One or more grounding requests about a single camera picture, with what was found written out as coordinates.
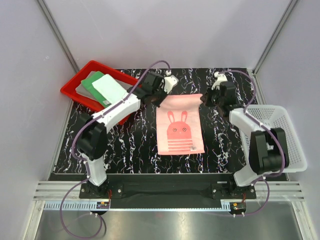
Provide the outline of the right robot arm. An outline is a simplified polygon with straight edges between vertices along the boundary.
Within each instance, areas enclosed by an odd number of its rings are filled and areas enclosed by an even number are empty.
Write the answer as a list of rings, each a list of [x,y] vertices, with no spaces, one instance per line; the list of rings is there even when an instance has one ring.
[[[257,181],[281,175],[290,160],[285,131],[280,127],[267,127],[249,114],[237,103],[235,91],[232,82],[218,80],[200,99],[207,107],[217,107],[219,115],[250,140],[245,166],[233,173],[227,182],[228,195],[236,199]]]

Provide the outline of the white cloth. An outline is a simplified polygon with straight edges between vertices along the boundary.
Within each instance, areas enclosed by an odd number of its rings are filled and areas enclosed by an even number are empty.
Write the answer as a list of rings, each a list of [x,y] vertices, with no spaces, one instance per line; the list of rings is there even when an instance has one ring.
[[[94,81],[92,86],[102,95],[105,105],[114,104],[127,95],[127,90],[109,74]]]

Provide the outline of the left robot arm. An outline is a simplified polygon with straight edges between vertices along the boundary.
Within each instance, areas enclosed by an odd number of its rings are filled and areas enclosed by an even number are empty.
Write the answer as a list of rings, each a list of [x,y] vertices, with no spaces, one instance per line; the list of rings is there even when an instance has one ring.
[[[89,115],[81,115],[80,128],[71,147],[72,156],[82,161],[86,168],[86,178],[90,192],[97,198],[108,193],[108,177],[104,167],[109,131],[128,115],[150,103],[159,106],[169,95],[177,80],[171,70],[165,75],[145,71],[138,82],[124,91],[115,103]]]

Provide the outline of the pink cloth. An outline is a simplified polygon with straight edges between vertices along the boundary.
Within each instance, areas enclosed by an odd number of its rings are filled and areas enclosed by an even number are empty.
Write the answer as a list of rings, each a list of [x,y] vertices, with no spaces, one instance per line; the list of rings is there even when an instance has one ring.
[[[169,95],[156,109],[156,142],[159,155],[205,152],[199,113],[201,96]]]

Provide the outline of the green towel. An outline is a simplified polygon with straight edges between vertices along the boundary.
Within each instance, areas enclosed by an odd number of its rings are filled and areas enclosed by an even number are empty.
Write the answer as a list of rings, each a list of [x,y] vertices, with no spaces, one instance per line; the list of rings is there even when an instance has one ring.
[[[93,86],[93,83],[103,76],[104,74],[100,71],[91,71],[89,75],[81,81],[81,85],[88,93],[90,93],[90,97],[94,101],[106,108],[110,105],[110,103]]]

